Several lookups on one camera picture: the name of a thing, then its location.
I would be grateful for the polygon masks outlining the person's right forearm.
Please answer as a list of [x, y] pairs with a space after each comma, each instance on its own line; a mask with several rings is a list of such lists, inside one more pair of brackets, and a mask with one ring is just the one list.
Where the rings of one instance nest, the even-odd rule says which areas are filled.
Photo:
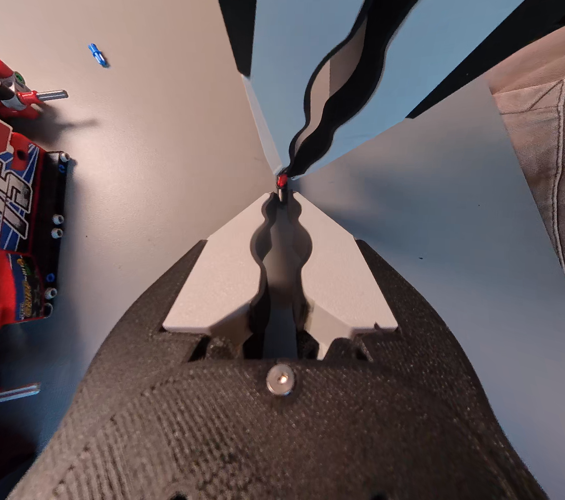
[[483, 78], [492, 94], [564, 79], [564, 27], [513, 53]]

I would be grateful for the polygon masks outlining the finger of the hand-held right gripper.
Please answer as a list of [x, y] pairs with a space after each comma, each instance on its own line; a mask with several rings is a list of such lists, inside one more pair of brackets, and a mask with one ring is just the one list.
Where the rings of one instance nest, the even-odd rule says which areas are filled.
[[366, 0], [326, 60], [333, 92], [290, 149], [302, 176], [402, 122], [525, 0]]
[[364, 0], [257, 0], [251, 71], [242, 77], [267, 163], [289, 165], [289, 147], [306, 123], [308, 82], [349, 35]]

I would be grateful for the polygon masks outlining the red white blue lego car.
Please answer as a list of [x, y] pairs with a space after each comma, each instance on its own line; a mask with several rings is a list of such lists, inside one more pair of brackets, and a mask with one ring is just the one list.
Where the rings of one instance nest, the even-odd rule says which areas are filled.
[[68, 98], [38, 92], [1, 61], [1, 328], [48, 318], [58, 295], [68, 166], [65, 151], [47, 151], [13, 130], [37, 108]]

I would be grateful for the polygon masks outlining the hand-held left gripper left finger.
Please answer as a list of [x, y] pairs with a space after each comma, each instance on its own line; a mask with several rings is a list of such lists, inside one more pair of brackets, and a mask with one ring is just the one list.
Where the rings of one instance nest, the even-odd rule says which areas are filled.
[[210, 235], [163, 329], [225, 338], [244, 355], [262, 355], [271, 311], [264, 260], [276, 217], [277, 197], [266, 193]]

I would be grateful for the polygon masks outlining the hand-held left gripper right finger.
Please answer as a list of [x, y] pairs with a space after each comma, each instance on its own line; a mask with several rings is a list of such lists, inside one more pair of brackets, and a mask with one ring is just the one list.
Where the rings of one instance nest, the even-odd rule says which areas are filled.
[[317, 343], [317, 357], [336, 339], [395, 331], [398, 322], [354, 236], [300, 193], [289, 193], [288, 214], [300, 255], [295, 322]]

